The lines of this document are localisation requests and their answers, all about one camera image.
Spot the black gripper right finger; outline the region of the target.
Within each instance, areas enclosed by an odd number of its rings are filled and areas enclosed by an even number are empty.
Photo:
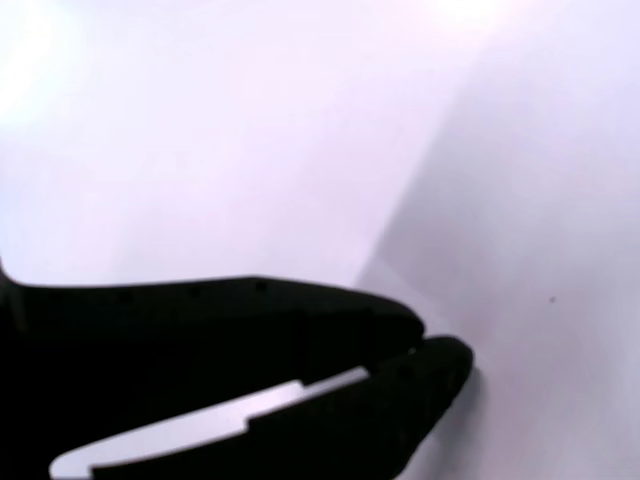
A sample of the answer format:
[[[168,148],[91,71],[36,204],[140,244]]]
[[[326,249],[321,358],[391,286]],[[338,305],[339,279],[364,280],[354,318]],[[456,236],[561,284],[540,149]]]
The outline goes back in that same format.
[[[473,350],[450,336],[374,375],[248,422],[245,433],[95,479],[394,479],[461,392]]]

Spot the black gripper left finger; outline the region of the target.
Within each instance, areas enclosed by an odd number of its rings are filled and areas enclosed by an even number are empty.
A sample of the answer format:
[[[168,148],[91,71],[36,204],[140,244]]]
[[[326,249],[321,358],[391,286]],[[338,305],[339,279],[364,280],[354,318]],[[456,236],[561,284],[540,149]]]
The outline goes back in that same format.
[[[408,307],[238,277],[114,287],[1,278],[1,475],[45,479],[81,446],[417,347]]]

